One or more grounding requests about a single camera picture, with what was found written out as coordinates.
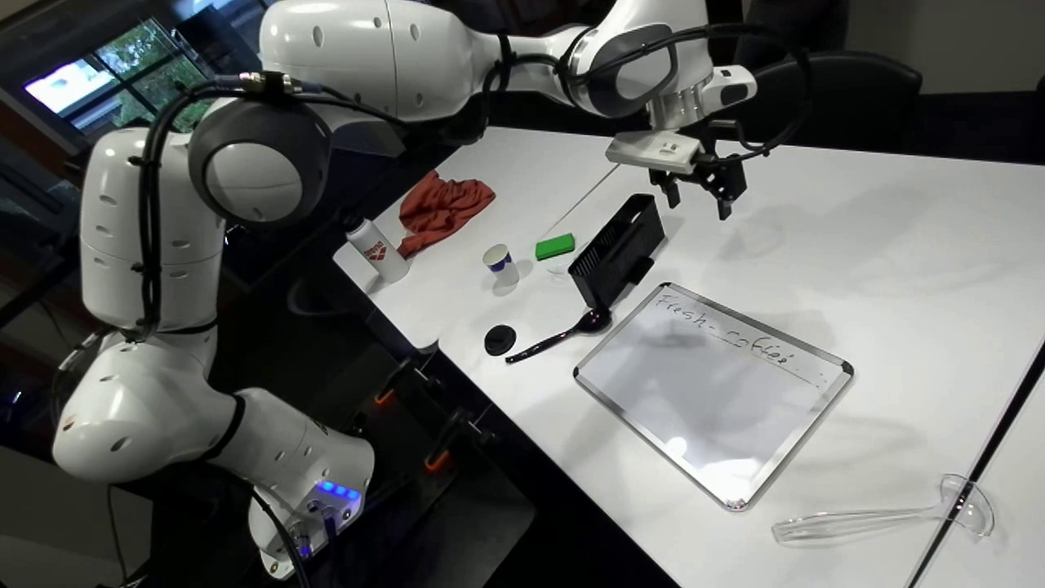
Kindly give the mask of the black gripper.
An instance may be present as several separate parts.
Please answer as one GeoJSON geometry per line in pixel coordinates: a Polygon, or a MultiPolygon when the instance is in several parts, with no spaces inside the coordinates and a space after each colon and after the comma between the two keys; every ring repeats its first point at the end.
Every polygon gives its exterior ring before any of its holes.
{"type": "Polygon", "coordinates": [[[663,189],[668,208],[683,202],[680,179],[698,182],[706,192],[713,192],[720,223],[732,217],[733,201],[746,189],[745,163],[733,155],[719,156],[706,141],[698,141],[698,156],[690,175],[649,169],[649,182],[663,189]]]}

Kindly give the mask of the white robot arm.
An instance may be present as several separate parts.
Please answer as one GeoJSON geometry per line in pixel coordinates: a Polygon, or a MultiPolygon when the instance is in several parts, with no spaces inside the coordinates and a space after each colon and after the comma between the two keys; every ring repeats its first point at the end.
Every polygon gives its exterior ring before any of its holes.
{"type": "Polygon", "coordinates": [[[94,484],[217,468],[251,490],[260,570],[301,579],[361,515],[376,448],[267,390],[209,382],[225,237],[317,223],[342,130],[391,155],[405,128],[497,93],[604,120],[641,116],[611,162],[693,177],[732,202],[727,162],[686,133],[758,95],[751,69],[709,56],[719,34],[696,0],[614,0],[602,21],[551,34],[476,30],[428,0],[274,0],[256,66],[177,100],[201,110],[197,128],[159,116],[87,155],[80,303],[105,338],[58,413],[53,460],[94,484]]]}

